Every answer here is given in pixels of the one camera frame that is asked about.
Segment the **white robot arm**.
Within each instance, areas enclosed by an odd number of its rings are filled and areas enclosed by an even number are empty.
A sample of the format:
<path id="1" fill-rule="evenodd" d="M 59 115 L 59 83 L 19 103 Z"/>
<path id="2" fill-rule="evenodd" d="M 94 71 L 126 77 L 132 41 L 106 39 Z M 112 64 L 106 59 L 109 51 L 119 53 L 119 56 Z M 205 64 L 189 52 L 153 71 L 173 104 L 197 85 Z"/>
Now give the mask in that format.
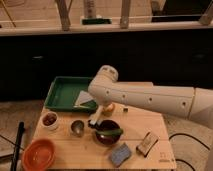
<path id="1" fill-rule="evenodd" d="M 118 72 L 103 65 L 90 82 L 88 93 L 99 105 L 94 125 L 112 102 L 182 117 L 213 130 L 213 90 L 177 86 L 141 86 L 118 82 Z"/>

